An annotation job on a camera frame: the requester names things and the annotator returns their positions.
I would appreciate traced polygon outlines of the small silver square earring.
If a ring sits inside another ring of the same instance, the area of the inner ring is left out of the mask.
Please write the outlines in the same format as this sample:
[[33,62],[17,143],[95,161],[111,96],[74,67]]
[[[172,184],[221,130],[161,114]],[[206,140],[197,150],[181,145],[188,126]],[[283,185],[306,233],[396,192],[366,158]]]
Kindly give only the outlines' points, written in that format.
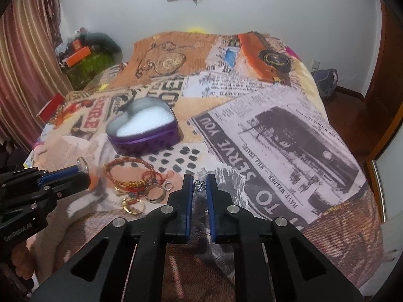
[[83,157],[77,159],[77,168],[79,169],[79,172],[84,172],[86,174],[89,173],[88,164]]

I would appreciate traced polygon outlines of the silver flower earring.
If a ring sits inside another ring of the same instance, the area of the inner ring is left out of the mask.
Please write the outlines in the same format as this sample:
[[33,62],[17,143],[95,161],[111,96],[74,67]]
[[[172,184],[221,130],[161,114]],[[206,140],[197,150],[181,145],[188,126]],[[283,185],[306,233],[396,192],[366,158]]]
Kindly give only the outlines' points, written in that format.
[[197,193],[206,191],[206,182],[203,180],[195,180],[193,189]]

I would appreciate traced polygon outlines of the purple heart jewelry box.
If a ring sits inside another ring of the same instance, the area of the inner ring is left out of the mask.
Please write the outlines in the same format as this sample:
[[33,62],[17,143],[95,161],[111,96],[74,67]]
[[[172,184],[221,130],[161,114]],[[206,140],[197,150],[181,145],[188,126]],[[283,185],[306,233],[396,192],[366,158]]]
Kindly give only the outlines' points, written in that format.
[[157,97],[142,97],[110,120],[106,135],[121,156],[142,156],[174,146],[181,140],[173,109]]

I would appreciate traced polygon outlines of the silver square charm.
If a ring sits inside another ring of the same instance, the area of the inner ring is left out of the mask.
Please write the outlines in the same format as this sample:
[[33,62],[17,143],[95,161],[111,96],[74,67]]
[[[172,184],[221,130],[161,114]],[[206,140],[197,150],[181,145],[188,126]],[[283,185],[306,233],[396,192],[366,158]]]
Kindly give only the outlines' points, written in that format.
[[170,191],[172,191],[172,189],[174,189],[174,185],[169,181],[165,181],[165,183],[163,184],[163,187],[166,192],[170,192]]

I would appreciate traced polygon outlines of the gold hoop earring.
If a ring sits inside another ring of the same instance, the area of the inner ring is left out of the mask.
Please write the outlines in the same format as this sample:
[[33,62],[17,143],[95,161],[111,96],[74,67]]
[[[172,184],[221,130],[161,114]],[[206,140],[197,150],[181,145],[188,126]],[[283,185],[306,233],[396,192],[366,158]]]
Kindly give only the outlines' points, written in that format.
[[122,209],[130,215],[139,215],[146,209],[145,203],[139,198],[123,198],[120,204]]

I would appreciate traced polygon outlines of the red flat box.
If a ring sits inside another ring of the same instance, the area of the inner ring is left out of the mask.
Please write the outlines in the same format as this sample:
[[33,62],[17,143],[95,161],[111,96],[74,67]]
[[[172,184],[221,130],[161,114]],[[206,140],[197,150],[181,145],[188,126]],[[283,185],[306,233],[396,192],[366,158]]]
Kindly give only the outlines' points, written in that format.
[[51,100],[46,102],[36,117],[42,120],[44,123],[47,123],[56,114],[58,107],[64,102],[65,97],[60,93],[57,93]]

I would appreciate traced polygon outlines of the green patterned bag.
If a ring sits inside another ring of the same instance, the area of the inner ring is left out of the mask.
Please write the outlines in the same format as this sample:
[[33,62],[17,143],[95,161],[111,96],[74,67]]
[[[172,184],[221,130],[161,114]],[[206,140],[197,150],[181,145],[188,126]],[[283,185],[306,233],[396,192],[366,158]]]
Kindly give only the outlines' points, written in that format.
[[75,91],[82,90],[96,75],[113,66],[113,57],[108,53],[91,53],[72,67],[68,68],[66,75]]

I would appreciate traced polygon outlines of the striped red curtain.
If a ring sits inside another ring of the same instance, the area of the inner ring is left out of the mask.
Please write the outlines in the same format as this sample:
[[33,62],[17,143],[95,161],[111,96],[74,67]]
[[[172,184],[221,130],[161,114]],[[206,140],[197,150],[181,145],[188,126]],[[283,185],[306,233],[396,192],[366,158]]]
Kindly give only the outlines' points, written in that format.
[[59,0],[11,0],[1,15],[1,139],[30,150],[44,127],[42,107],[72,90],[55,48]]

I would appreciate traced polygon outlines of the newspaper print bedspread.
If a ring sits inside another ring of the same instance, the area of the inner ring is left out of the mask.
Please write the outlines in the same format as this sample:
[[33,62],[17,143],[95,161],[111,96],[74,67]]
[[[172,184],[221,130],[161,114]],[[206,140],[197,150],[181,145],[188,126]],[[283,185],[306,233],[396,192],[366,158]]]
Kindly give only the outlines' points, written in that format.
[[[105,165],[123,157],[106,126],[127,103],[157,97],[178,120],[181,140],[142,155],[143,164]],[[83,157],[90,187],[61,200],[30,247],[44,282],[113,217],[125,216],[115,182],[140,181],[146,166],[217,176],[221,188],[262,219],[288,218],[357,287],[383,261],[373,193],[359,163],[328,122],[316,84],[279,39],[257,32],[164,32],[138,41],[111,85],[85,91],[44,128],[32,163],[57,170]]]

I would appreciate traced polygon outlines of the orange box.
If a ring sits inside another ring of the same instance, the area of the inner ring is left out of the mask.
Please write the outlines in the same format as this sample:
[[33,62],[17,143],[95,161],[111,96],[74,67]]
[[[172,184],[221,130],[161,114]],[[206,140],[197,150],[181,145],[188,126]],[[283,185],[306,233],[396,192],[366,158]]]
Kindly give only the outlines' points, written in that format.
[[72,67],[73,65],[80,62],[82,59],[86,58],[89,55],[91,55],[91,50],[88,46],[85,46],[81,50],[77,51],[70,57],[63,60],[63,64],[66,65],[67,67]]

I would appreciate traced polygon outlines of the dark grey neck pillow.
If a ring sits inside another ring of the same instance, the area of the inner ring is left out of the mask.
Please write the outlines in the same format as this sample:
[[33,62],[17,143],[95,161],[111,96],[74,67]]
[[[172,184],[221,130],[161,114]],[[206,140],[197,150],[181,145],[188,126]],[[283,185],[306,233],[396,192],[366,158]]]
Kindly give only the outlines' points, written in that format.
[[112,54],[119,54],[122,52],[120,46],[105,33],[88,33],[85,36],[84,42],[88,46],[100,46],[103,50]]

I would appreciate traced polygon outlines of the purple backpack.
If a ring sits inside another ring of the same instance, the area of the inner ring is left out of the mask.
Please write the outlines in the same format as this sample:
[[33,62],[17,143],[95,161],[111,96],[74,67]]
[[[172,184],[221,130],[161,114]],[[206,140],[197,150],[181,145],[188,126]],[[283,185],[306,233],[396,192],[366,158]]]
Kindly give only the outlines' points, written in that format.
[[320,97],[331,97],[338,85],[338,71],[334,68],[312,72]]

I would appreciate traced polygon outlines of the brown wooden door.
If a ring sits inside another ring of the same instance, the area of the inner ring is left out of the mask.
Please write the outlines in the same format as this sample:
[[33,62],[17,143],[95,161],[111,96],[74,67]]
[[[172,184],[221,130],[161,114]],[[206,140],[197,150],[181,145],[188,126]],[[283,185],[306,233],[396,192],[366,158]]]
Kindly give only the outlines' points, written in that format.
[[378,59],[364,101],[364,162],[386,134],[402,104],[402,23],[385,2],[381,3],[381,14]]

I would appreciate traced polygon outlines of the yellow pillow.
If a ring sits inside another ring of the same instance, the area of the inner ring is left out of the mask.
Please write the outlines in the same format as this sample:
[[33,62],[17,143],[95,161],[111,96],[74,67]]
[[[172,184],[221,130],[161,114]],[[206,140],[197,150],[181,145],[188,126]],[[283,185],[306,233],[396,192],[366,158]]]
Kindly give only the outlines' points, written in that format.
[[207,31],[202,27],[190,27],[186,30],[188,33],[202,33],[207,34]]

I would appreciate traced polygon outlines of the wall power outlet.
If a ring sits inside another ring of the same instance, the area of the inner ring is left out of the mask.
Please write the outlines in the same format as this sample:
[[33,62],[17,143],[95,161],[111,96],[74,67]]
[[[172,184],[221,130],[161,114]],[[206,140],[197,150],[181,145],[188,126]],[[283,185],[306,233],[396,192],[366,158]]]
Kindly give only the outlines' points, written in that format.
[[311,68],[314,69],[314,70],[318,70],[319,67],[320,67],[320,62],[317,61],[317,60],[315,60],[315,59],[313,59],[313,60],[312,60]]

